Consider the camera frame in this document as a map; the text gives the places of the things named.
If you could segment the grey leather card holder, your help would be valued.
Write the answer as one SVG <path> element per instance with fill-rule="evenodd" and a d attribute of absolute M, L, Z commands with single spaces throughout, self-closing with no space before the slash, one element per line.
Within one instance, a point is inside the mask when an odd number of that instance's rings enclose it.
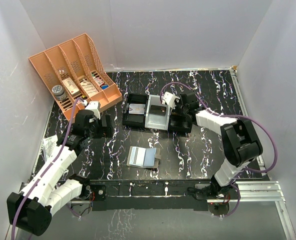
<path fill-rule="evenodd" d="M 157 169 L 160 161 L 160 148 L 130 146 L 126 165 L 141 169 Z"/>

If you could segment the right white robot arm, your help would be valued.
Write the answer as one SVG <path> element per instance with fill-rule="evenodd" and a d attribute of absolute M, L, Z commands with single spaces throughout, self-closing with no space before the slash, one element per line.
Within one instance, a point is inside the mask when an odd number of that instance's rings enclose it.
<path fill-rule="evenodd" d="M 197 194 L 223 198 L 235 186 L 233 182 L 246 166 L 263 152 L 252 122 L 247 119 L 220 116 L 209 108 L 201 107 L 193 93 L 178 97 L 165 92 L 161 94 L 160 101 L 174 110 L 177 116 L 186 118 L 188 124 L 209 129 L 221 136 L 224 161 L 211 177 L 210 185 L 201 189 L 189 187 L 187 191 L 194 198 Z"/>

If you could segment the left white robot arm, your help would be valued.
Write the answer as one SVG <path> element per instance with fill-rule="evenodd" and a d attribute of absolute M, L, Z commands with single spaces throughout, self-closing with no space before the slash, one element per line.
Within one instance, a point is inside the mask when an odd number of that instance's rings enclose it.
<path fill-rule="evenodd" d="M 100 103 L 77 98 L 65 135 L 58 138 L 52 154 L 19 192 L 7 198 L 11 238 L 16 228 L 41 236 L 49 227 L 52 217 L 74 198 L 84 200 L 90 196 L 89 179 L 73 174 L 64 184 L 57 186 L 66 169 L 92 139 L 113 135 L 109 115 L 101 117 Z"/>

